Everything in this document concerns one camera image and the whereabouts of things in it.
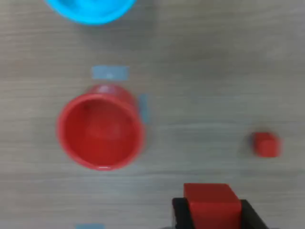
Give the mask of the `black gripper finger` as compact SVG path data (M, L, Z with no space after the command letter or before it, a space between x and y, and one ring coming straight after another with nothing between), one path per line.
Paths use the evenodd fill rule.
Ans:
M186 198L173 198L173 229L194 229L189 204Z
M269 229L246 199L241 200L241 206L241 229Z

